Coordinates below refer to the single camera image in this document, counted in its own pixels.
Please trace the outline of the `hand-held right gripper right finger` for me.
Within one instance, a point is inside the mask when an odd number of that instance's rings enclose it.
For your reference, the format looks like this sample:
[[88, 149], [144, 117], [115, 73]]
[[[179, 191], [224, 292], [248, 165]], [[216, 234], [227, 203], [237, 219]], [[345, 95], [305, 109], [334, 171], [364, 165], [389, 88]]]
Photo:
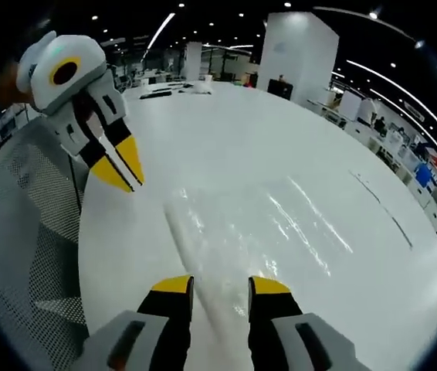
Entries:
[[314, 313], [304, 313], [290, 289], [249, 277], [248, 347], [255, 370], [367, 370], [352, 341]]

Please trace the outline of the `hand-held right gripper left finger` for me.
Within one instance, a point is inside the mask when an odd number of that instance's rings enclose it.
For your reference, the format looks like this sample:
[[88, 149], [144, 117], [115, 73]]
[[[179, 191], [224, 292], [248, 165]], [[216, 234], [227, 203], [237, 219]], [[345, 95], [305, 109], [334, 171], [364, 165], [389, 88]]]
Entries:
[[83, 344], [84, 370], [183, 370], [191, 345], [194, 277], [165, 278]]

